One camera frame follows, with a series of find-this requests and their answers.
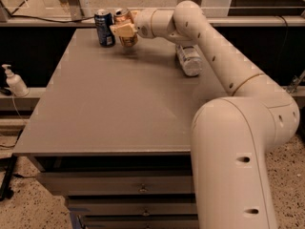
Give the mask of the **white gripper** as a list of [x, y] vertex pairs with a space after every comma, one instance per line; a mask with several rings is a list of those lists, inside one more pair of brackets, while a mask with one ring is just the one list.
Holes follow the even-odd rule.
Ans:
[[116, 23], [110, 26], [112, 33], [119, 37], [133, 37], [137, 33], [143, 38], [154, 38], [153, 14], [155, 9], [131, 10], [132, 20]]

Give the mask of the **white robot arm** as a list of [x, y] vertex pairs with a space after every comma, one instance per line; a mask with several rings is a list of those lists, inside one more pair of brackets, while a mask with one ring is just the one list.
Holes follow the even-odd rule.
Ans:
[[299, 125], [295, 100], [221, 35], [192, 1], [144, 9], [116, 22], [120, 37], [162, 37], [196, 45], [226, 96], [205, 103], [192, 123], [191, 158], [200, 229], [278, 229], [266, 153]]

